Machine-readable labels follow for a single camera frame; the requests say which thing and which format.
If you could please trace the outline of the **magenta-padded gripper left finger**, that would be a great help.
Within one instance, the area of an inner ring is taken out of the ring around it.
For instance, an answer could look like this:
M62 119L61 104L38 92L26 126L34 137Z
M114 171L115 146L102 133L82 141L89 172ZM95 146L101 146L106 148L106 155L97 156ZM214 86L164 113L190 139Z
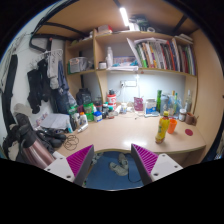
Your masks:
M94 146L89 145L68 157L58 156L45 171L82 186L93 156Z

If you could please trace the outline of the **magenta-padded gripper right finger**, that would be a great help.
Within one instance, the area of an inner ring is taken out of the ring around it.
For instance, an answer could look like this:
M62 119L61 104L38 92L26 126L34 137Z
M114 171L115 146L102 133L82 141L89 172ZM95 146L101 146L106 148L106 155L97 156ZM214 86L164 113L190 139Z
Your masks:
M136 144L131 145L131 155L138 168L142 183L148 185L182 169L182 167L167 154L157 155Z

